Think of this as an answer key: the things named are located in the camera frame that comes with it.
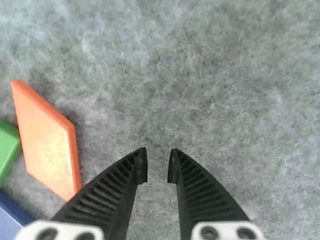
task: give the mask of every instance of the black rubber pad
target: black rubber pad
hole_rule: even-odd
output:
[[[168,183],[177,188],[181,240],[190,240],[198,222],[249,221],[224,187],[179,149],[170,154]]]
[[[125,240],[137,186],[147,182],[143,147],[117,161],[78,192],[52,218],[100,227],[106,240]]]

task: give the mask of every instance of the green block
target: green block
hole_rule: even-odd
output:
[[[20,154],[21,142],[18,129],[0,120],[0,188]]]

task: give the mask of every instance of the foam block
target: foam block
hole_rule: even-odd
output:
[[[20,154],[21,143],[18,129],[0,120],[0,187]]]
[[[0,190],[0,239],[13,240],[19,230],[33,220],[32,216]]]
[[[75,126],[22,80],[11,89],[27,172],[69,201],[82,187]]]

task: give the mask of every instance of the carpet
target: carpet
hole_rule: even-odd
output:
[[[0,119],[23,79],[76,126],[83,183],[139,147],[128,240],[180,239],[169,154],[206,168],[272,240],[320,234],[318,0],[0,0]],[[64,204],[21,156],[3,189]]]

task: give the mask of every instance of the orange block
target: orange block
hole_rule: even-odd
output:
[[[75,126],[22,80],[11,89],[27,172],[69,201],[82,187]]]

